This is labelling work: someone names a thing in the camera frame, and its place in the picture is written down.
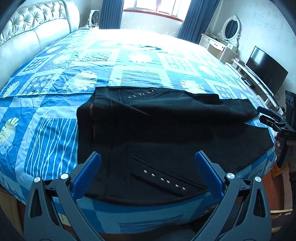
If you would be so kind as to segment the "person right hand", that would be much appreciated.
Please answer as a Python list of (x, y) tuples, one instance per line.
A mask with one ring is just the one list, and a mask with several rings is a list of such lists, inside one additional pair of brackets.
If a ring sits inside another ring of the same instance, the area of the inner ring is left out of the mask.
[(279, 158), (281, 154), (281, 149), (280, 149), (280, 142), (278, 139), (278, 132), (276, 132), (274, 135), (274, 150), (277, 158)]

